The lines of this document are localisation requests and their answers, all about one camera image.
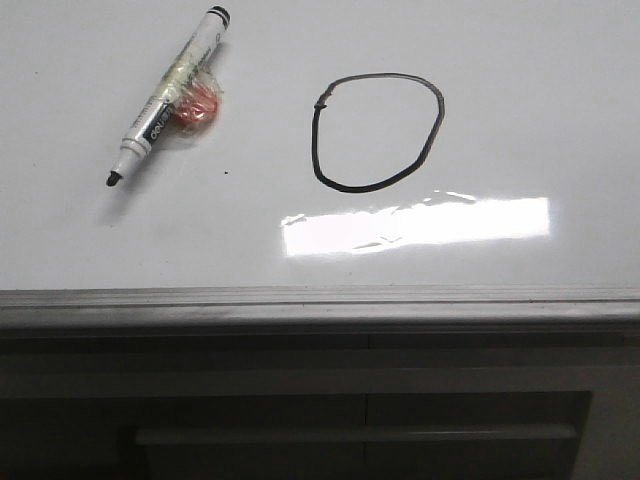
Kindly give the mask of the black whiteboard marker white barrel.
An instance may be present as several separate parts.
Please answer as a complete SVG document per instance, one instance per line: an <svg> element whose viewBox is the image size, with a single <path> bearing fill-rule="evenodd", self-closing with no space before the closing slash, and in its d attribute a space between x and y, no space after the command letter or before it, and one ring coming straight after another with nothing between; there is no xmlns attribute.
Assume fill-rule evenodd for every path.
<svg viewBox="0 0 640 480"><path fill-rule="evenodd" d="M111 167L106 185L135 173L149 157L154 144L163 135L178 108L187 100L194 84L227 31L231 16L215 5L207 10L195 31L168 67L141 112L122 138L119 156Z"/></svg>

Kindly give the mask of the white whiteboard with aluminium frame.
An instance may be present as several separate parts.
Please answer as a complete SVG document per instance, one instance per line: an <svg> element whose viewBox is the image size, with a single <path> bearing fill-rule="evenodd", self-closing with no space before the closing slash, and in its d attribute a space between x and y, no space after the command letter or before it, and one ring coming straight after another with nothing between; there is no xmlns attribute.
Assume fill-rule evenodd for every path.
<svg viewBox="0 0 640 480"><path fill-rule="evenodd" d="M228 1L108 187L207 8L2 3L3 336L638 328L637 2Z"/></svg>

